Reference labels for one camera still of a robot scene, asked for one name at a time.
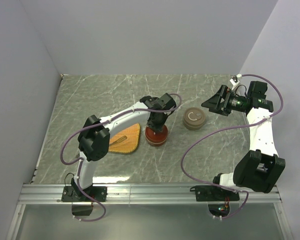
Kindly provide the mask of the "metal tongs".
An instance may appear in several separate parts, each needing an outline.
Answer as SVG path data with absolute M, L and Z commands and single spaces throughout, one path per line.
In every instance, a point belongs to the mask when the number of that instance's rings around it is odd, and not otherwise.
M 109 144 L 109 150 L 108 150 L 108 151 L 109 151 L 110 153 L 116 153 L 116 154 L 128 154 L 127 151 L 123 151 L 123 150 L 113 150 L 113 149 L 111 148 L 111 147 L 114 146 L 114 145 L 123 143 L 123 142 L 124 142 L 125 140 L 127 140 L 127 139 L 128 139 L 128 137 L 127 137 L 126 135 L 124 135 L 124 136 L 118 138 L 117 140 L 111 142 L 111 143 Z

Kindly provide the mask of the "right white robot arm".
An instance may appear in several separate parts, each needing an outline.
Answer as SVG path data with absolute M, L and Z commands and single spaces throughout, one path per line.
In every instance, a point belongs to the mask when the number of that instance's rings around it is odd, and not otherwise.
M 249 151 L 231 173 L 220 173 L 214 178 L 210 189 L 212 197 L 222 200 L 228 195 L 228 187 L 249 188 L 255 192 L 269 193 L 280 175 L 286 161 L 279 157 L 275 148 L 272 118 L 273 102 L 266 99 L 268 85 L 251 81 L 245 96 L 237 96 L 229 87 L 219 90 L 201 106 L 210 112 L 228 116 L 233 111 L 246 114 L 249 124 Z

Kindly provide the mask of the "brown round lid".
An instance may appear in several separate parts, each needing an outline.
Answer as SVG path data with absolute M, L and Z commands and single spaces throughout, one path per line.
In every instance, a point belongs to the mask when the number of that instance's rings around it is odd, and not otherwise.
M 183 114 L 183 123 L 188 125 L 204 125 L 206 114 L 198 107 L 189 107 Z

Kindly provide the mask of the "red-sided metal tin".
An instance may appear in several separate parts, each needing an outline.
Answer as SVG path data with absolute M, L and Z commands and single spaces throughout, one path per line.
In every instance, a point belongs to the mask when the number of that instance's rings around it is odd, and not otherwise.
M 162 146 L 167 141 L 167 136 L 146 136 L 147 143 L 154 147 Z

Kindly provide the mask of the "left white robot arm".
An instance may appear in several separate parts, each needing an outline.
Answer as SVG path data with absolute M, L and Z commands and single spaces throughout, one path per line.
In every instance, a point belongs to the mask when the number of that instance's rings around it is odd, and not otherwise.
M 79 164 L 74 176 L 73 195 L 79 201 L 91 196 L 93 175 L 97 162 L 107 155 L 110 139 L 119 132 L 142 122 L 155 134 L 164 132 L 168 117 L 180 106 L 173 96 L 165 93 L 161 97 L 144 96 L 131 107 L 115 114 L 97 118 L 88 117 L 78 140 Z

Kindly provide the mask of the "red round lid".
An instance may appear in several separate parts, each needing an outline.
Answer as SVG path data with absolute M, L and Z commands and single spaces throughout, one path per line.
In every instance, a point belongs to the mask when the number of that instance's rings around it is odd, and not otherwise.
M 168 128 L 164 125 L 161 131 L 154 131 L 150 127 L 145 128 L 145 136 L 160 136 L 160 137 L 168 137 Z

